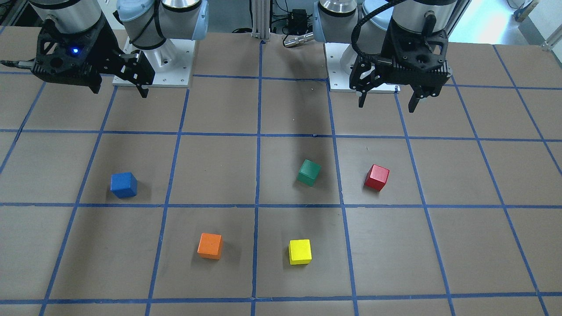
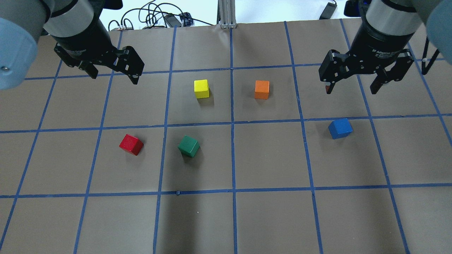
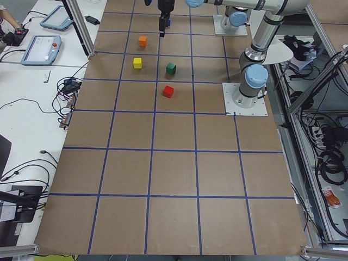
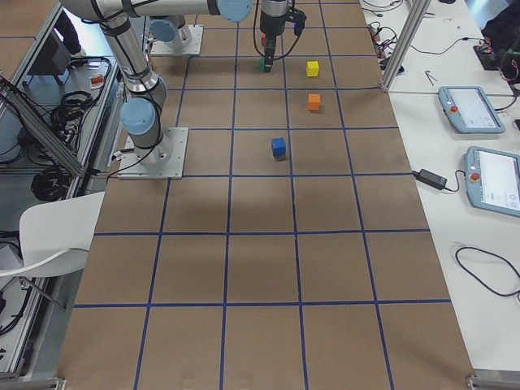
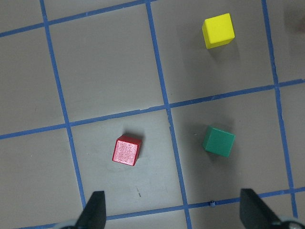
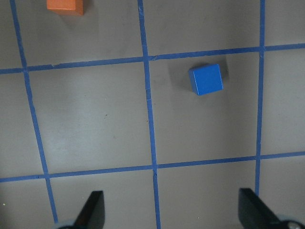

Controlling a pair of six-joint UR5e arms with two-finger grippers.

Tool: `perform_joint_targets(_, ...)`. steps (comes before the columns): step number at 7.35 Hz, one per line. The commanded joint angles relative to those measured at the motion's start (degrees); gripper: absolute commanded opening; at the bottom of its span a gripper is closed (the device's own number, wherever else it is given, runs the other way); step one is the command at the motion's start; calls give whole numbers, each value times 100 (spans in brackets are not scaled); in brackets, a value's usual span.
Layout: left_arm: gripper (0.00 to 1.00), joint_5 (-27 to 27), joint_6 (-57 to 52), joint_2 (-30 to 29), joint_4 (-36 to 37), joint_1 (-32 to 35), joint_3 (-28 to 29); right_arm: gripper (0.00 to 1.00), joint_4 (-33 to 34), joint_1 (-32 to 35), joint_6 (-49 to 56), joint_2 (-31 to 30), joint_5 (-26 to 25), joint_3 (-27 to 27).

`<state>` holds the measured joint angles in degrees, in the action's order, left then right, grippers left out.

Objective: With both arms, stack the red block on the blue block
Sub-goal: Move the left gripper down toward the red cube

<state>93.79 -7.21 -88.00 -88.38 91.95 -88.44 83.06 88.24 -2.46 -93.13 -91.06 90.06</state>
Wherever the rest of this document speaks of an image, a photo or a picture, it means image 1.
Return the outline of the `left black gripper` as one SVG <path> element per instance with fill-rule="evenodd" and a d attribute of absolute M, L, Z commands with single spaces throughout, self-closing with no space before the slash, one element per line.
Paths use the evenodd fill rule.
<path fill-rule="evenodd" d="M 383 83 L 410 85 L 413 94 L 409 113 L 414 113 L 420 100 L 440 95 L 452 76 L 446 52 L 448 34 L 437 31 L 429 36 L 409 32 L 401 27 L 390 27 L 382 51 L 372 63 L 356 59 L 349 75 L 349 88 L 358 93 L 358 106 L 363 108 L 367 93 Z"/>

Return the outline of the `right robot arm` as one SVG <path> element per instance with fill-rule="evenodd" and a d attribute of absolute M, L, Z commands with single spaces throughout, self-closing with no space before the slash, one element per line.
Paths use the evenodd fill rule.
<path fill-rule="evenodd" d="M 102 76 L 117 86 L 189 86 L 195 44 L 208 29 L 205 0 L 118 0 L 114 17 L 127 33 L 120 45 L 97 0 L 31 0 L 43 21 L 36 57 L 18 68 L 48 83 L 101 88 Z"/>

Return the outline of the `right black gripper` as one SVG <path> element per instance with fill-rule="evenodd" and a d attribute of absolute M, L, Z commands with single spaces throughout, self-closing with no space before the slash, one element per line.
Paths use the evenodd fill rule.
<path fill-rule="evenodd" d="M 125 54 L 106 18 L 89 29 L 63 34 L 48 19 L 37 40 L 32 74 L 48 83 L 101 88 L 101 74 L 111 74 L 132 83 L 142 98 L 148 96 L 156 72 L 142 50 Z"/>

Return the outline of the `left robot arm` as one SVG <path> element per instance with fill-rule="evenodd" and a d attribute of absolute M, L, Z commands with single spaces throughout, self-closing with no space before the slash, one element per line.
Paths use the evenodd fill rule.
<path fill-rule="evenodd" d="M 317 42 L 347 43 L 355 53 L 349 88 L 358 106 L 383 84 L 410 86 L 409 112 L 437 97 L 451 78 L 446 26 L 454 0 L 320 0 L 313 13 Z"/>

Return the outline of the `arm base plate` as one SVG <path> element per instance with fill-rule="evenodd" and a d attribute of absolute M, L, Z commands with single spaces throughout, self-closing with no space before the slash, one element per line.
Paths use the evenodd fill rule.
<path fill-rule="evenodd" d="M 145 50 L 155 77 L 152 87 L 188 88 L 198 42 L 188 39 L 167 39 L 154 50 Z"/>
<path fill-rule="evenodd" d="M 324 45 L 330 88 L 335 92 L 355 93 L 349 87 L 349 75 L 357 54 L 350 44 L 326 43 Z"/>

